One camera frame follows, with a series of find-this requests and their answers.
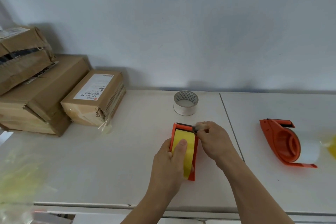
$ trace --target white table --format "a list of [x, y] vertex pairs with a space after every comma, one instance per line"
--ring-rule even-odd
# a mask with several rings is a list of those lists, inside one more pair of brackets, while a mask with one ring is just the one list
[[[44, 156], [48, 187], [34, 201], [55, 206], [127, 208], [144, 196], [154, 154], [170, 138], [174, 122], [194, 124], [213, 120], [234, 140], [219, 93], [197, 92], [198, 110], [180, 116], [173, 109], [172, 91], [129, 90], [113, 120], [112, 132], [72, 124], [61, 138], [14, 133], [0, 147], [0, 161], [11, 150]], [[170, 210], [236, 212], [229, 182], [201, 144], [196, 181], [184, 181]]]
[[291, 120], [317, 138], [331, 137], [336, 135], [336, 96], [221, 93], [221, 97], [246, 164], [280, 206], [288, 213], [336, 215], [336, 159], [322, 149], [317, 169], [285, 166], [273, 154], [259, 123], [266, 118]]

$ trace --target yellow tape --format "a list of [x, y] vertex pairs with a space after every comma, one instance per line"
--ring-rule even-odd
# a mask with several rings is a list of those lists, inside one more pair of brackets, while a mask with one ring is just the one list
[[185, 153], [184, 162], [183, 162], [183, 176], [185, 179], [188, 179], [190, 172], [191, 172], [191, 166], [193, 164], [193, 156], [194, 156], [194, 147], [195, 147], [195, 134], [192, 132], [187, 132], [184, 130], [175, 130], [174, 135], [174, 142], [172, 147], [172, 154], [174, 155], [174, 149], [181, 141], [182, 139], [186, 139], [188, 146], [187, 146], [187, 152]]

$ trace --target person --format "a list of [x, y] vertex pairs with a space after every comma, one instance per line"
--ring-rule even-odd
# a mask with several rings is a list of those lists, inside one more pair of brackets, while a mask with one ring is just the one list
[[[294, 224], [267, 192], [235, 150], [228, 133], [214, 122], [202, 122], [197, 136], [205, 153], [226, 175], [236, 200], [242, 224]], [[141, 202], [121, 224], [156, 224], [183, 181], [183, 160], [187, 141], [181, 140], [169, 151], [166, 140], [154, 156], [148, 190]]]

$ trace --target small cardboard box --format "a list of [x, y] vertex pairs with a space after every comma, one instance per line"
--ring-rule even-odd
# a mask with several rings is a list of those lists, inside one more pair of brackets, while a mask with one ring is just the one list
[[121, 72], [91, 70], [61, 104], [75, 123], [100, 126], [113, 117], [125, 93]]
[[54, 59], [38, 28], [0, 31], [0, 95], [51, 65]]
[[89, 70], [82, 56], [57, 55], [52, 68], [0, 96], [0, 126], [61, 136], [71, 123], [61, 100]]

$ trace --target right hand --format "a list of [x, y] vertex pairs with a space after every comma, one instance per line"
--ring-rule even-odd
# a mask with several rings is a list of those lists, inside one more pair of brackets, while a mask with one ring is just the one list
[[216, 161], [217, 166], [224, 158], [238, 155], [224, 128], [212, 121], [201, 123], [206, 126], [197, 132], [197, 136], [202, 142], [205, 153]]

